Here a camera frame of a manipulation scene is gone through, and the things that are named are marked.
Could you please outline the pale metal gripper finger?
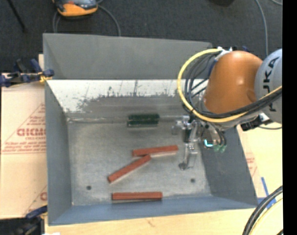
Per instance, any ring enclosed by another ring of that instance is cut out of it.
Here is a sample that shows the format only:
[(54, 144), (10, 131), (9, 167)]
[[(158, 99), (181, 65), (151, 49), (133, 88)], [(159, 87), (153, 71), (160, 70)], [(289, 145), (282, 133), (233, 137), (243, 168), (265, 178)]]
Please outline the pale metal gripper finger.
[(180, 170), (188, 169), (189, 155), (190, 155), (190, 145), (185, 143), (184, 144), (184, 151), (183, 151), (183, 161), (179, 164)]
[(189, 146), (189, 154), (188, 155), (189, 155), (189, 157), (188, 157), (188, 167), (193, 168), (194, 164), (195, 164), (195, 161), (196, 161), (196, 158), (197, 158), (197, 155), (198, 155), (198, 151), (197, 151), (197, 149), (195, 148), (194, 145)]

